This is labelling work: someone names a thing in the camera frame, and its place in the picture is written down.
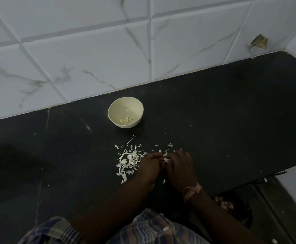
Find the small bowl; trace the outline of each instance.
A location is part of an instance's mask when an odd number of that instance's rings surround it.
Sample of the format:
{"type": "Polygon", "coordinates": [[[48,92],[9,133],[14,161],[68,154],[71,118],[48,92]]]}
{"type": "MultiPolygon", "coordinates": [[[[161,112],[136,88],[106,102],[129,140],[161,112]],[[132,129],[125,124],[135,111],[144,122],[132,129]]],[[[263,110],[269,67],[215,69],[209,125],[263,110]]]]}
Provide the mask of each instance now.
{"type": "Polygon", "coordinates": [[[121,128],[136,126],[143,114],[142,103],[133,97],[123,97],[115,100],[108,108],[108,117],[112,123],[121,128]],[[120,122],[128,117],[128,122],[120,122]]]}

